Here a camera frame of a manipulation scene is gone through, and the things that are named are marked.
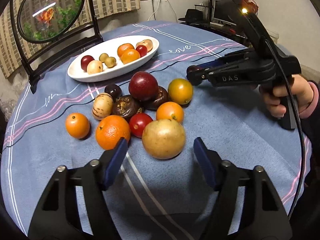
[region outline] hand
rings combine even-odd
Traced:
[[[313,100],[313,90],[308,81],[300,75],[292,75],[290,83],[292,95],[297,96],[298,111],[301,113],[311,104]],[[277,118],[283,117],[286,112],[286,108],[280,104],[280,97],[288,95],[285,85],[274,87],[272,90],[273,95],[263,89],[262,86],[259,87],[259,91],[271,115]]]

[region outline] orange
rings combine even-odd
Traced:
[[[168,94],[171,101],[179,105],[185,105],[191,101],[193,86],[186,79],[176,78],[170,82]]]
[[[90,122],[85,115],[81,113],[72,113],[66,118],[66,129],[72,137],[81,139],[88,135]]]
[[[134,49],[134,46],[130,43],[125,43],[122,44],[118,47],[117,49],[117,54],[119,56],[119,58],[121,58],[122,54],[127,50],[127,49]]]
[[[96,129],[96,140],[101,148],[113,149],[119,139],[130,139],[130,127],[127,121],[119,115],[109,115],[102,119]]]
[[[156,112],[156,119],[173,119],[182,123],[184,112],[180,105],[175,102],[166,102],[158,107]]]
[[[121,56],[121,61],[123,64],[133,62],[134,60],[140,58],[140,53],[135,49],[127,49]]]

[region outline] curtain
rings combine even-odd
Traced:
[[[39,9],[39,4],[37,7],[38,0],[30,0],[26,2],[26,9],[21,12],[21,25],[23,27],[23,22],[30,22],[29,28],[34,32],[36,31],[37,21],[36,18],[32,17],[32,14]],[[73,0],[55,0],[57,5],[62,8],[66,7],[66,4],[70,4],[72,6],[74,4]],[[19,10],[19,6],[21,5],[22,0],[13,0],[13,9],[14,9],[14,17],[17,20],[17,14]],[[110,16],[112,14],[131,11],[140,9],[139,0],[93,0],[94,12],[98,19]],[[58,13],[54,14],[54,17],[57,20],[61,20],[61,16]],[[57,20],[52,22],[52,31],[58,32],[59,25],[57,24]],[[91,22],[91,14],[89,9],[88,0],[85,0],[84,7],[81,11],[80,16],[76,20],[76,22],[72,25],[72,27],[68,30],[75,29],[81,25],[85,25]],[[8,78],[13,71],[15,71],[20,65],[20,55],[17,49],[17,45],[15,43],[11,21],[10,21],[10,10],[9,5],[3,11],[0,17],[0,23],[2,24],[2,28],[0,28],[0,68],[5,76]],[[44,48],[48,43],[43,44],[34,44],[28,41],[25,41],[20,34],[18,33],[20,44],[22,49],[27,56],[27,58],[34,55],[37,51]]]

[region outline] tablecloth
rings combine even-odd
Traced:
[[[107,41],[135,34],[159,40],[155,56],[136,71],[157,70],[152,74],[165,88],[172,79],[185,78],[189,65],[244,48],[214,33],[162,21],[128,25],[102,36]],[[80,167],[103,152],[95,141],[98,122],[91,115],[90,101],[103,92],[106,84],[121,84],[134,74],[105,82],[80,83],[67,75],[74,58],[48,71],[34,95],[29,86],[25,88],[6,129],[1,161],[4,202],[12,219],[26,234],[41,193],[57,166]],[[122,90],[128,94],[128,84]],[[104,193],[122,239],[199,238],[217,197],[217,192],[204,181],[193,153],[193,141],[199,136],[209,149],[238,167],[252,169],[262,165],[289,211],[301,163],[298,133],[282,129],[271,118],[257,91],[246,87],[213,88],[209,82],[203,82],[194,87],[193,99],[184,111],[183,152],[171,160],[156,160],[145,152],[140,139],[132,137],[116,181]],[[86,140],[67,134],[65,118],[72,112],[88,117],[92,132]],[[155,112],[146,113],[155,118]],[[304,175],[309,171],[311,154],[307,137],[305,144]],[[236,231],[239,225],[243,197],[241,188],[230,232]],[[82,227],[90,233],[80,187],[77,187],[77,200]]]

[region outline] metal bolt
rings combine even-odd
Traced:
[[[262,166],[256,166],[256,171],[257,172],[263,172],[264,171],[264,168]]]
[[[57,171],[63,172],[65,169],[66,169],[66,167],[64,165],[60,165],[60,166],[58,166]]]
[[[91,165],[92,167],[98,166],[98,164],[99,164],[99,160],[92,160],[92,161],[90,161],[90,165]]]
[[[228,160],[223,160],[223,161],[221,162],[221,164],[222,164],[222,166],[224,166],[224,167],[229,167],[229,166],[231,166],[231,162],[228,161]]]

